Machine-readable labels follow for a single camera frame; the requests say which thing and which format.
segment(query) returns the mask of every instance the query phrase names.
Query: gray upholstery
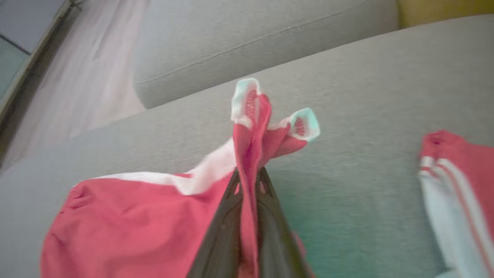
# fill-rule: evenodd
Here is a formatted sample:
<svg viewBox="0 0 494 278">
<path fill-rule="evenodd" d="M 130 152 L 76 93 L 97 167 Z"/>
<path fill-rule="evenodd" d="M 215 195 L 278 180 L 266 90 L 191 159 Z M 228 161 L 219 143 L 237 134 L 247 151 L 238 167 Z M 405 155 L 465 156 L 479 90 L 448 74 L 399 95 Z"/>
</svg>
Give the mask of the gray upholstery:
<svg viewBox="0 0 494 278">
<path fill-rule="evenodd" d="M 337 47 L 258 78 L 273 120 L 312 107 L 321 136 L 267 165 L 317 277 L 432 278 L 443 271 L 416 178 L 423 135 L 494 146 L 494 16 Z M 235 81 L 89 132 L 0 179 L 0 277 L 38 275 L 69 189 L 105 174 L 183 172 L 231 134 Z"/>
<path fill-rule="evenodd" d="M 147 108 L 398 28 L 395 0 L 153 0 L 135 51 Z"/>
</svg>

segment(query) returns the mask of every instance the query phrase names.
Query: floor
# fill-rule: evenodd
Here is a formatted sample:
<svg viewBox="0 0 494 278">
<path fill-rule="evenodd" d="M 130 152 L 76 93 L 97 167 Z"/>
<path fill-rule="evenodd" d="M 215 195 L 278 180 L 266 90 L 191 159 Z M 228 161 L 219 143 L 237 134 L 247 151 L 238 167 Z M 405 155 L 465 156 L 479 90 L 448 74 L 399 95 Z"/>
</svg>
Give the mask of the floor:
<svg viewBox="0 0 494 278">
<path fill-rule="evenodd" d="M 2 170 L 36 152 L 143 112 L 131 58 L 148 0 L 87 0 L 61 27 Z"/>
</svg>

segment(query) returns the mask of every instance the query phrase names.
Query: cushion seam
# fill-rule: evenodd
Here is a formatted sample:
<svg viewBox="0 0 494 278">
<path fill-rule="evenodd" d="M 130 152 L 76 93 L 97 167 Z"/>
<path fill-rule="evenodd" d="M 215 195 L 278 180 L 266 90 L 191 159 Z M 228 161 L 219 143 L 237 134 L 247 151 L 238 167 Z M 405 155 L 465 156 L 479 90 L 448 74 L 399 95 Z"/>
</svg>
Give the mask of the cushion seam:
<svg viewBox="0 0 494 278">
<path fill-rule="evenodd" d="M 225 56 L 229 56 L 231 55 L 235 50 L 238 50 L 238 49 L 247 49 L 259 42 L 263 42 L 263 41 L 267 41 L 269 39 L 273 39 L 273 38 L 276 38 L 276 37 L 279 37 L 281 35 L 286 35 L 286 34 L 289 34 L 295 30 L 298 30 L 298 29 L 302 29 L 302 28 L 306 28 L 308 26 L 311 26 L 313 25 L 314 23 L 318 23 L 318 22 L 321 22 L 321 21 L 324 21 L 324 20 L 331 20 L 339 15 L 342 15 L 344 13 L 347 13 L 347 12 L 350 12 L 356 8 L 358 8 L 359 6 L 367 3 L 368 1 L 371 1 L 371 0 L 364 0 L 360 3 L 358 3 L 357 5 L 349 8 L 349 9 L 346 9 L 344 11 L 341 11 L 339 13 L 335 13 L 335 14 L 331 14 L 331 15 L 327 15 L 327 16 L 324 16 L 322 18 L 319 18 L 319 19 L 316 19 L 316 20 L 313 20 L 313 21 L 310 21 L 310 22 L 306 22 L 306 23 L 302 23 L 302 24 L 299 24 L 299 25 L 296 25 L 296 26 L 292 26 L 292 27 L 286 27 L 286 28 L 283 28 L 283 29 L 278 29 L 268 35 L 262 35 L 262 36 L 259 36 L 247 43 L 242 43 L 242 44 L 238 44 L 234 47 L 231 47 L 230 49 L 224 51 L 224 52 L 217 52 L 215 54 L 212 54 L 210 56 L 207 56 L 201 60 L 198 60 L 198 61 L 195 61 L 195 62 L 192 62 L 192 63 L 189 63 L 185 66 L 182 66 L 181 68 L 178 68 L 172 72 L 168 72 L 166 74 L 162 74 L 160 76 L 157 76 L 157 77 L 153 77 L 151 79 L 147 79 L 147 80 L 144 80 L 144 81 L 138 81 L 136 82 L 136 84 L 153 84 L 155 82 L 159 82 L 159 81 L 162 81 L 162 80 L 167 80 L 171 77 L 173 77 L 174 75 L 176 74 L 179 74 L 181 72 L 185 72 L 187 70 L 190 70 L 190 69 L 193 69 L 197 66 L 200 66 L 200 65 L 204 65 L 204 64 L 207 64 L 211 61 L 214 61 L 214 60 L 217 60 L 219 58 L 222 58 L 222 57 L 225 57 Z"/>
</svg>

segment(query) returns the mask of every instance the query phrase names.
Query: light wood flooring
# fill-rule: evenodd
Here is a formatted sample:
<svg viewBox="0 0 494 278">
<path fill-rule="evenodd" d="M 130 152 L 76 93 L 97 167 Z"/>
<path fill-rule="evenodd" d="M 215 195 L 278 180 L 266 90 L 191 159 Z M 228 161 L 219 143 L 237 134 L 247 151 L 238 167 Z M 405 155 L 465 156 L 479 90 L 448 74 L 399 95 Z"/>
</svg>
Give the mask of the light wood flooring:
<svg viewBox="0 0 494 278">
<path fill-rule="evenodd" d="M 87 0 L 61 27 L 53 55 L 13 137 L 2 170 L 89 130 L 145 110 L 131 58 L 149 0 Z"/>
</svg>

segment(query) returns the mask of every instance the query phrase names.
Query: red and white clothing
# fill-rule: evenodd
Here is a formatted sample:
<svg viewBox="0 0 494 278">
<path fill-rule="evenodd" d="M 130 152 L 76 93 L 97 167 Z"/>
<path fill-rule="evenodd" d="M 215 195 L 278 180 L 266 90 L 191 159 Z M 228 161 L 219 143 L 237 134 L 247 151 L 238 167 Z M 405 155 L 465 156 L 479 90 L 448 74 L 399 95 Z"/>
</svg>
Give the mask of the red and white clothing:
<svg viewBox="0 0 494 278">
<path fill-rule="evenodd" d="M 424 137 L 419 177 L 431 226 L 451 270 L 494 278 L 494 148 L 447 131 Z"/>
<path fill-rule="evenodd" d="M 232 100 L 233 138 L 196 168 L 184 174 L 114 174 L 77 184 L 46 235 L 41 276 L 185 277 L 237 167 L 244 193 L 239 269 L 242 277 L 257 277 L 257 171 L 320 133 L 308 108 L 276 125 L 268 125 L 270 117 L 271 104 L 257 80 L 240 80 Z"/>
</svg>

